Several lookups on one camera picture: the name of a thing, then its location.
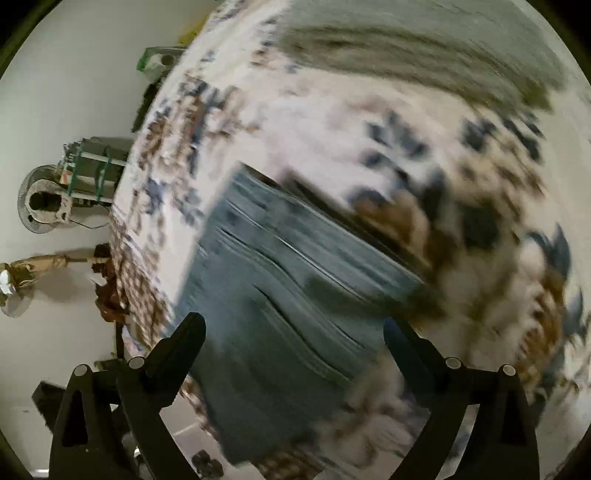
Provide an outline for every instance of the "green strap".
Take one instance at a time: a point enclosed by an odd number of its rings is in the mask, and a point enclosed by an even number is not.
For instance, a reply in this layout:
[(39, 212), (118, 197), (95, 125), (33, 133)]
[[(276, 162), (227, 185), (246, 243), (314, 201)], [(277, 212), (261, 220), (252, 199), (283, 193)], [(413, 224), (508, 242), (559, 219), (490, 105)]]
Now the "green strap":
[(76, 171), (78, 170), (78, 160), (80, 160), (80, 153), (82, 152), (82, 143), (78, 146), (78, 150), (76, 150), (76, 155), (74, 156), (74, 169), (72, 170), (72, 179), (70, 180), (70, 184), (68, 185), (68, 197), (72, 196), (72, 190), (74, 188), (74, 180), (76, 179)]
[(109, 153), (109, 147), (105, 147), (105, 154), (107, 156), (107, 161), (103, 168), (100, 168), (100, 173), (95, 178), (95, 188), (96, 188), (96, 201), (100, 202), (100, 198), (103, 195), (103, 187), (105, 186), (105, 177), (107, 173), (107, 168), (111, 164), (111, 154)]

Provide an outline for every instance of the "floor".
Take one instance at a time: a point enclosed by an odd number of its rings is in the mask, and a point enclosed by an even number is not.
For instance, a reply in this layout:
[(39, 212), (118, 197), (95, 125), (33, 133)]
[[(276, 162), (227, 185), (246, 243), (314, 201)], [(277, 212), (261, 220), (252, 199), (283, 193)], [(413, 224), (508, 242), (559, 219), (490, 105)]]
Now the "floor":
[[(108, 241), (108, 228), (28, 232), (14, 208), (19, 185), (34, 167), (57, 163), (66, 142), (130, 138), (149, 83), (135, 70), (144, 48), (174, 45), (216, 4), (63, 0), (42, 20), (0, 79), (0, 261)], [(104, 220), (92, 218), (89, 224)], [(20, 318), (0, 315), (0, 429), (28, 469), (48, 467), (51, 445), (31, 401), (39, 381), (65, 385), (77, 364), (92, 365), (114, 350), (114, 327), (101, 319), (94, 300), (85, 273), (70, 270), (40, 284)]]

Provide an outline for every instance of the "floral bedspread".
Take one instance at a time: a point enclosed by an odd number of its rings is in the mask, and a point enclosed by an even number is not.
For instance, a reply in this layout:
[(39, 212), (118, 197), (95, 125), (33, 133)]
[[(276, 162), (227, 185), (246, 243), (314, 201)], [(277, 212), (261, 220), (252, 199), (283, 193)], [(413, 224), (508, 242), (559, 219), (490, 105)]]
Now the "floral bedspread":
[[(387, 236), (429, 282), (435, 298), (413, 325), (444, 356), (491, 370), (515, 365), (538, 423), (542, 475), (552, 475), (591, 422), (581, 406), (589, 293), (577, 280), (564, 207), (549, 192), (556, 155), (539, 114), (506, 118), (422, 86), (301, 67), (274, 46), (286, 5), (220, 6), (131, 151), (112, 251), (136, 337), (152, 348), (166, 331), (208, 213), (242, 164), (279, 184), (297, 180)], [(391, 474), (421, 421), (408, 421), (393, 378), (393, 362), (379, 359), (346, 407), (318, 426), (316, 460), (363, 478)], [(207, 426), (190, 380), (185, 393)], [(573, 418), (584, 428), (569, 430)], [(261, 472), (316, 473), (283, 455)]]

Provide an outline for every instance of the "brown cloth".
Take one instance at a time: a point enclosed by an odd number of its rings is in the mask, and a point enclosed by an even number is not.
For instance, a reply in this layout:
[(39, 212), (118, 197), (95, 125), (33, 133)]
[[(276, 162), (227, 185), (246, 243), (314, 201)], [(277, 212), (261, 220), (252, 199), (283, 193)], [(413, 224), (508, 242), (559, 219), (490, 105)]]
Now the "brown cloth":
[[(109, 244), (100, 244), (95, 248), (95, 257), (106, 258), (111, 256)], [(93, 264), (92, 271), (100, 273), (107, 283), (103, 286), (97, 285), (95, 288), (95, 305), (100, 311), (103, 320), (109, 323), (125, 323), (125, 316), (129, 314), (129, 308), (121, 307), (121, 299), (117, 293), (117, 275), (112, 259), (103, 264)]]

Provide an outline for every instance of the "yellow item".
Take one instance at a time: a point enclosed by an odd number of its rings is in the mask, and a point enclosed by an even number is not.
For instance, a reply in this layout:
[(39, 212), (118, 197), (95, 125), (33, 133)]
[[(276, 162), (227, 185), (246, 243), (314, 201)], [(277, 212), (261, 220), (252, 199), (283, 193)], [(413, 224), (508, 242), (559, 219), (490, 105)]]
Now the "yellow item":
[(207, 21), (207, 17), (203, 17), (198, 22), (194, 24), (188, 30), (185, 30), (183, 34), (178, 38), (178, 44), (182, 47), (188, 47), (193, 40), (199, 35), (205, 22)]

